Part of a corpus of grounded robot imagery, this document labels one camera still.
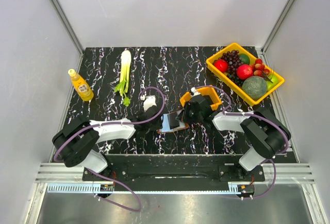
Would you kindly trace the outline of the small orange plastic bin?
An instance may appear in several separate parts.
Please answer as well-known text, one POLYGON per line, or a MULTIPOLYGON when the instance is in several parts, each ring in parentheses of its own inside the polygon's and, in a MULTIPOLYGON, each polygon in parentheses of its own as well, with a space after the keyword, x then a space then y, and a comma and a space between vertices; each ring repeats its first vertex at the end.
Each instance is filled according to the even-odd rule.
MULTIPOLYGON (((210 104, 210 107, 213 111, 215 111, 221 104, 222 101, 220 100, 216 90, 212 85, 201 86, 200 88, 196 88, 200 95, 206 98, 206 101, 210 104)), ((190 92, 186 92, 180 98, 180 104, 184 107, 185 103, 191 101, 193 96, 191 96, 190 92)))

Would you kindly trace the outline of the black credit card white edge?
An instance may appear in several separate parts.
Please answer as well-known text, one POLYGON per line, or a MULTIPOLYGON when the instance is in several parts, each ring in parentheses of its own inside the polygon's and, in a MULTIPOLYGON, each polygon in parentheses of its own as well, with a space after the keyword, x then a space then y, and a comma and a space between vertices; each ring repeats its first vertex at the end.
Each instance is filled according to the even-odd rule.
POLYGON ((178 114, 176 112, 175 113, 173 112, 173 113, 170 113, 169 114, 168 119, 169 119, 170 130, 176 129, 176 128, 178 128, 180 126, 180 122, 177 119, 177 116, 178 116, 178 114))

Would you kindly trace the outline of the brown leather card holder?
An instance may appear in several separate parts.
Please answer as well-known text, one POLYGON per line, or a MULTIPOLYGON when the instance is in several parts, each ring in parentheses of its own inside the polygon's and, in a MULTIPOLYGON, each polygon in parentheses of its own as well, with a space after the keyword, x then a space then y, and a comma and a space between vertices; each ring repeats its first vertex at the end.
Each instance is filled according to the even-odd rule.
POLYGON ((187 123, 182 122, 178 116, 181 114, 182 109, 164 114, 162 116, 162 127, 158 130, 158 133, 173 133, 180 130, 189 128, 187 123))

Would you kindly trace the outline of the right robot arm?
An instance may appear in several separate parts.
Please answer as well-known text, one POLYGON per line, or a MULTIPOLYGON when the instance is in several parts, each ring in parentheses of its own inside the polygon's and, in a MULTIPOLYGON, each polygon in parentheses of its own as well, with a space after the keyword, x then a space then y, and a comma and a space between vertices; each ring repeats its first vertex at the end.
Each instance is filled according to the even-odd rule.
POLYGON ((227 112, 196 101, 185 103, 176 118, 187 123, 202 123, 205 127, 218 131, 236 131, 245 134, 251 143, 248 151, 239 159, 235 176, 245 181, 253 174, 253 169, 288 149, 291 133, 266 108, 260 107, 250 112, 227 112))

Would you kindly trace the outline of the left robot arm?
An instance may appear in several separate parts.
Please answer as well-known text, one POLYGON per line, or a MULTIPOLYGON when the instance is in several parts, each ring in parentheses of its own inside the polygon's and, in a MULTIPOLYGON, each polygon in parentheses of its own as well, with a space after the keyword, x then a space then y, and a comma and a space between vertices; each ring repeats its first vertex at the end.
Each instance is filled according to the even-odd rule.
POLYGON ((136 116, 104 122, 79 116, 52 138, 56 148, 54 161, 63 162, 67 168, 82 166, 91 169, 100 180, 107 180, 112 168, 105 157, 94 150, 96 144, 110 140, 129 140, 161 128, 162 113, 157 113, 154 107, 136 116))

